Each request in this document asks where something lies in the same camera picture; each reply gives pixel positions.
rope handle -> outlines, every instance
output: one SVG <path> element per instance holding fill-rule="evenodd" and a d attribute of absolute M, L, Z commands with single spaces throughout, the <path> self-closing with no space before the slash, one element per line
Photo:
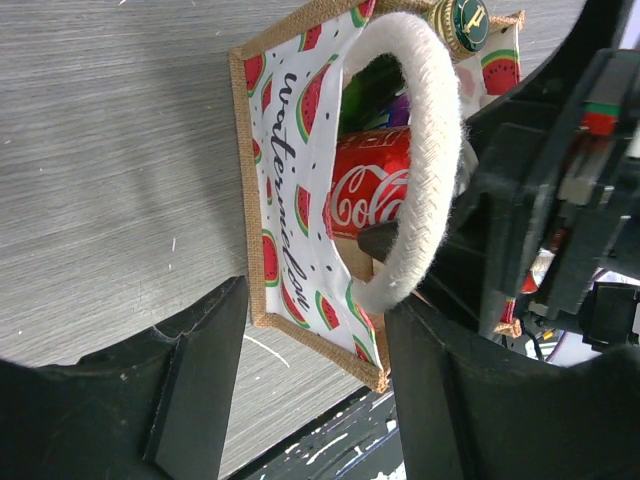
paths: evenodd
<path fill-rule="evenodd" d="M 394 55 L 411 102 L 411 166 L 398 237 L 385 267 L 353 298 L 365 311 L 392 308 L 418 286 L 444 237 L 463 137 L 458 79 L 449 52 L 422 18 L 395 12 L 373 20 L 344 60 L 345 86 L 374 58 Z"/>

gift bag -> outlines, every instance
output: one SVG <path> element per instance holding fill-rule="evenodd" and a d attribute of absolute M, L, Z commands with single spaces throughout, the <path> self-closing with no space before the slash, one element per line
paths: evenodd
<path fill-rule="evenodd" d="M 461 102 L 448 50 L 413 14 L 429 6 L 313 0 L 230 55 L 253 324 L 280 329 L 376 391 L 390 371 L 382 312 L 419 283 L 444 234 L 461 113 L 519 78 L 521 16 L 492 17 L 485 49 L 502 53 L 465 61 Z M 383 53 L 406 78 L 411 167 L 398 239 L 374 276 L 355 241 L 334 235 L 330 200 L 342 89 Z"/>

gray table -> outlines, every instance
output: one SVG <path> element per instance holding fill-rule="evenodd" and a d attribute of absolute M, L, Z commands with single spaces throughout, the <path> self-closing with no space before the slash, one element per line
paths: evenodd
<path fill-rule="evenodd" d="M 227 52 L 302 0 L 0 3 L 0 355 L 81 355 L 246 272 Z M 527 9 L 530 72 L 582 0 Z M 359 384 L 247 328 L 222 474 Z"/>

red label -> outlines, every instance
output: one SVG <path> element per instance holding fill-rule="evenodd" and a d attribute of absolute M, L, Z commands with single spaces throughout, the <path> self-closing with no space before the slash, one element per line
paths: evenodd
<path fill-rule="evenodd" d="M 339 237 L 391 221 L 407 194 L 409 127 L 346 135 L 336 151 L 331 220 Z"/>

bottle cap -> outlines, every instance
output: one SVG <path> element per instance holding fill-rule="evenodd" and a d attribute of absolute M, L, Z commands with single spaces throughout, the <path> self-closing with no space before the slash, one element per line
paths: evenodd
<path fill-rule="evenodd" d="M 487 43 L 489 14 L 482 0 L 441 0 L 423 13 L 457 60 L 469 58 Z"/>

